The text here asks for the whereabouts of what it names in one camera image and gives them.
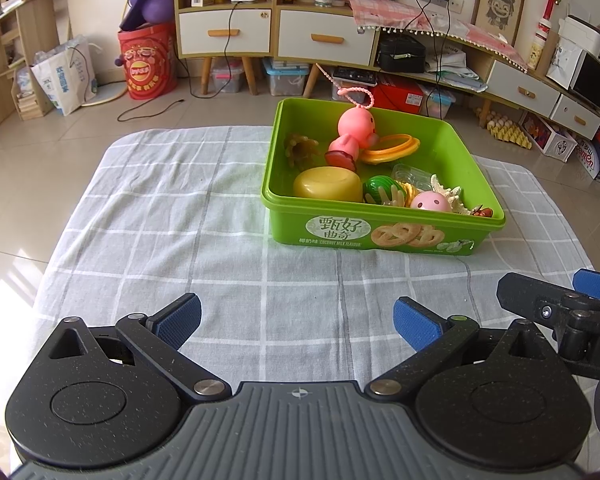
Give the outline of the brown figurine toy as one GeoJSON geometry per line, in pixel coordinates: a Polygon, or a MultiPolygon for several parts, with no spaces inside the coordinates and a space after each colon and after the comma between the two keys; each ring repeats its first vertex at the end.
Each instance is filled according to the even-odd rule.
{"type": "Polygon", "coordinates": [[[471,209],[470,214],[476,217],[492,218],[493,210],[485,206],[477,206],[476,208],[471,209]]]}

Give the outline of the white starfish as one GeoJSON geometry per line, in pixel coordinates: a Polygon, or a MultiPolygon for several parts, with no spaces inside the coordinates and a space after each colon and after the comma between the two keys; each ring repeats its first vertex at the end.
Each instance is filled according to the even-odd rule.
{"type": "Polygon", "coordinates": [[[471,210],[468,209],[462,201],[462,188],[460,186],[446,188],[440,183],[436,174],[431,176],[430,185],[434,192],[442,195],[446,199],[454,214],[464,214],[465,216],[471,215],[471,210]]]}

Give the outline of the pink ball toy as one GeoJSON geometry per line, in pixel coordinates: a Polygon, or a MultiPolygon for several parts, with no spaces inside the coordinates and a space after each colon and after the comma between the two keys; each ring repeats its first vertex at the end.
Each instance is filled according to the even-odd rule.
{"type": "Polygon", "coordinates": [[[418,193],[411,201],[411,208],[437,211],[437,212],[451,212],[452,208],[448,199],[437,192],[425,191],[418,193]]]}

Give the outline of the pink pig toy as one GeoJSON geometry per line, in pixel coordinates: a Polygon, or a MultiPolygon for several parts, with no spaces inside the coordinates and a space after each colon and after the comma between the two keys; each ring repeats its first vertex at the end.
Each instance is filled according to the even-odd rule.
{"type": "Polygon", "coordinates": [[[350,171],[356,171],[358,156],[364,150],[371,148],[378,140],[376,122],[370,108],[375,104],[370,90],[364,87],[353,86],[342,88],[326,70],[315,63],[314,66],[338,89],[338,94],[344,96],[350,103],[351,108],[342,113],[338,119],[338,136],[329,144],[324,157],[329,166],[341,167],[350,171]],[[364,93],[370,99],[367,105],[356,102],[350,97],[350,93],[364,93]]]}

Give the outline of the brown antler toy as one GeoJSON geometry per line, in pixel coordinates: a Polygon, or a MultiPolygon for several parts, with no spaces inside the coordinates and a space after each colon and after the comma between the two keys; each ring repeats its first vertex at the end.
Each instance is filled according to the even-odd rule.
{"type": "Polygon", "coordinates": [[[390,185],[389,188],[378,188],[378,195],[381,205],[390,207],[407,207],[408,206],[408,195],[404,192],[403,188],[397,185],[390,185]]]}
{"type": "Polygon", "coordinates": [[[291,133],[285,139],[285,156],[288,165],[298,170],[309,169],[313,165],[313,157],[318,155],[317,140],[291,133]]]}

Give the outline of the clear plastic container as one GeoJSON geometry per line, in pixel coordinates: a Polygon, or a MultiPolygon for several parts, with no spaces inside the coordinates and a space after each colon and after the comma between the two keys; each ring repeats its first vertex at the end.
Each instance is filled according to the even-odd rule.
{"type": "Polygon", "coordinates": [[[396,164],[392,168],[391,177],[401,184],[410,184],[422,191],[431,191],[430,172],[408,166],[407,164],[396,164]]]}

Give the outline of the green plastic bin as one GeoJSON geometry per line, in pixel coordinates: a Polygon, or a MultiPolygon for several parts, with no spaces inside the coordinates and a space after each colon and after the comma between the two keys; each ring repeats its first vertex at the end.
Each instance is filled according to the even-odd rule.
{"type": "Polygon", "coordinates": [[[288,245],[468,256],[506,223],[447,122],[300,98],[277,105],[261,197],[288,245]]]}

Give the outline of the yellow toy lid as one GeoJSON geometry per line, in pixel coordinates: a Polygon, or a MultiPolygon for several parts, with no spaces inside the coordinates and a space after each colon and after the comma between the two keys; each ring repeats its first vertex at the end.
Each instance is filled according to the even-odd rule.
{"type": "Polygon", "coordinates": [[[362,151],[358,160],[367,165],[377,166],[410,156],[419,148],[420,140],[410,134],[381,136],[372,148],[362,151]]]}

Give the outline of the black microwave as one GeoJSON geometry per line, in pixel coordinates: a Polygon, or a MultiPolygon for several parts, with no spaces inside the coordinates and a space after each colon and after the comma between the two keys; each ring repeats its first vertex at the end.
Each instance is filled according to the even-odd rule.
{"type": "Polygon", "coordinates": [[[600,110],[600,60],[566,38],[556,44],[546,76],[600,110]]]}

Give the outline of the red snack bucket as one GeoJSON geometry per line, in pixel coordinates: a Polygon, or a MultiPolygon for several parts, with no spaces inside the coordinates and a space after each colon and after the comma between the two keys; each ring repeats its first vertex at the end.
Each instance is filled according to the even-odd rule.
{"type": "Polygon", "coordinates": [[[175,26],[150,25],[118,32],[120,56],[130,97],[148,101],[171,92],[176,86],[175,26]]]}

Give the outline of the white paper bag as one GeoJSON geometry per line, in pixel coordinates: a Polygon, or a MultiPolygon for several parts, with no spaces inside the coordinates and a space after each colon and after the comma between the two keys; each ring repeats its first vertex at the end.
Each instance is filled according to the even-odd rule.
{"type": "Polygon", "coordinates": [[[38,51],[31,70],[47,99],[68,116],[97,94],[91,44],[79,35],[47,52],[38,51]]]}

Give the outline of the black bag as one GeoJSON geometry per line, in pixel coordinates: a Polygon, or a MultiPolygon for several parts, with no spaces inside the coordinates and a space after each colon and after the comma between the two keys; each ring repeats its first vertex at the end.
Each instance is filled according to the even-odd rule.
{"type": "Polygon", "coordinates": [[[426,47],[408,35],[381,36],[376,64],[389,73],[421,74],[426,68],[426,47]]]}

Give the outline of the framed girl picture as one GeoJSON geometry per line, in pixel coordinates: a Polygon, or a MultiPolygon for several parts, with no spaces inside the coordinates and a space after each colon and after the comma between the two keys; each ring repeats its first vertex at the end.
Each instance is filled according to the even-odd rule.
{"type": "Polygon", "coordinates": [[[471,23],[513,46],[518,36],[524,0],[475,0],[471,23]]]}

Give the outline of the wooden desk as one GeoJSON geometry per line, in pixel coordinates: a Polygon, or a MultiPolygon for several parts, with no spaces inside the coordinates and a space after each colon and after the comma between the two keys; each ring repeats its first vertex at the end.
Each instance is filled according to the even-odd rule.
{"type": "Polygon", "coordinates": [[[60,45],[54,0],[0,0],[0,123],[41,118],[53,105],[32,74],[34,55],[60,45]]]}

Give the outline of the wooden TV cabinet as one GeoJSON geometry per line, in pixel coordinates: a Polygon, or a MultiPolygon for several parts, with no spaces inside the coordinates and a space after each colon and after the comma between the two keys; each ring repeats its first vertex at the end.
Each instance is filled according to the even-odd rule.
{"type": "Polygon", "coordinates": [[[315,63],[379,72],[378,42],[385,35],[408,35],[433,46],[457,47],[466,54],[469,68],[483,83],[485,106],[494,102],[521,108],[554,122],[587,139],[600,128],[600,110],[569,93],[554,81],[528,67],[524,73],[500,58],[457,40],[358,28],[350,6],[314,6],[284,0],[212,2],[193,6],[192,0],[174,0],[178,55],[183,60],[202,58],[205,75],[222,53],[245,62],[275,58],[311,65],[304,92],[313,91],[315,63]]]}

